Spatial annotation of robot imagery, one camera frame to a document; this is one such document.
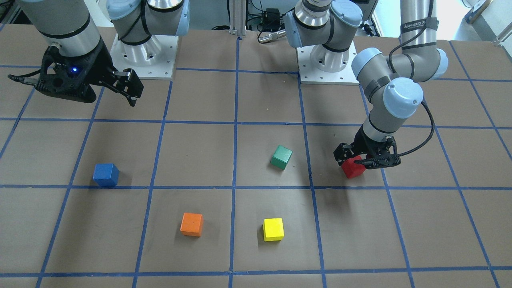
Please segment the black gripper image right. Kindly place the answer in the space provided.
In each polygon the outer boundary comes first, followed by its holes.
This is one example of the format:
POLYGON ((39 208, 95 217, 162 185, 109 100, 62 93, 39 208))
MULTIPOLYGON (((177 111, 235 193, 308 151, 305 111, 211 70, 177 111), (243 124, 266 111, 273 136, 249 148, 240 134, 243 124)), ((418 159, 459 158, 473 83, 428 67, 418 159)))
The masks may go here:
POLYGON ((370 158, 391 158, 390 148, 393 147, 396 153, 396 142, 393 136, 384 137, 383 142, 377 142, 367 136, 361 127, 354 138, 352 144, 340 143, 334 151, 334 158, 341 166, 346 160, 355 158, 358 155, 370 155, 370 158))

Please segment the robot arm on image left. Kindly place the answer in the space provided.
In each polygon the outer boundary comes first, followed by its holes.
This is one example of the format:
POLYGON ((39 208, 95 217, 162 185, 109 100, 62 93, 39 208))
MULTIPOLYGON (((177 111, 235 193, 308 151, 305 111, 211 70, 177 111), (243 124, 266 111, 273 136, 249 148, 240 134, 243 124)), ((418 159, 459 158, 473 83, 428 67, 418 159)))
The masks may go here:
POLYGON ((64 100, 92 103, 92 86, 124 96, 130 106, 143 92, 135 70, 162 56, 157 35, 184 36, 190 27, 188 0, 108 0, 108 16, 117 31, 128 67, 118 70, 90 12, 82 0, 18 0, 48 47, 39 70, 8 75, 40 93, 64 100))

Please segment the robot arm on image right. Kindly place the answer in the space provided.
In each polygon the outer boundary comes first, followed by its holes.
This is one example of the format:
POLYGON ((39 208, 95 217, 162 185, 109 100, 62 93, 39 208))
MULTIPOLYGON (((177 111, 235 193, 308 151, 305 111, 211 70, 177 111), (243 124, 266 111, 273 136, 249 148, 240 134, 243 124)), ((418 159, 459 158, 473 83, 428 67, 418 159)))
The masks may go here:
MULTIPOLYGON (((353 58, 351 68, 372 109, 351 144, 334 151, 338 165, 349 159, 366 168, 400 164, 396 131, 424 105, 421 82, 442 76, 448 67, 446 53, 437 48, 436 2, 400 2, 400 44, 389 55, 366 48, 353 58), (359 155, 365 159, 357 160, 359 155)), ((300 0, 284 16, 291 47, 312 46, 316 67, 326 72, 344 69, 357 28, 363 20, 360 7, 350 0, 300 0)))

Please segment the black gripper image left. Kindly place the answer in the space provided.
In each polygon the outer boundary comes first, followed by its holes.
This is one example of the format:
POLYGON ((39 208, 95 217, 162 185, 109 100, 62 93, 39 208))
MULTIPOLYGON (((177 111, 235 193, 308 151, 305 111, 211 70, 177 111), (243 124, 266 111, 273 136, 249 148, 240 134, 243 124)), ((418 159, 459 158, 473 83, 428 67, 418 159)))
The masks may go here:
POLYGON ((134 107, 143 93, 144 85, 134 69, 117 71, 103 40, 89 53, 76 57, 63 56, 56 44, 46 49, 42 66, 50 66, 49 74, 53 74, 54 63, 77 64, 84 68, 85 80, 90 86, 103 86, 121 94, 129 105, 134 107))

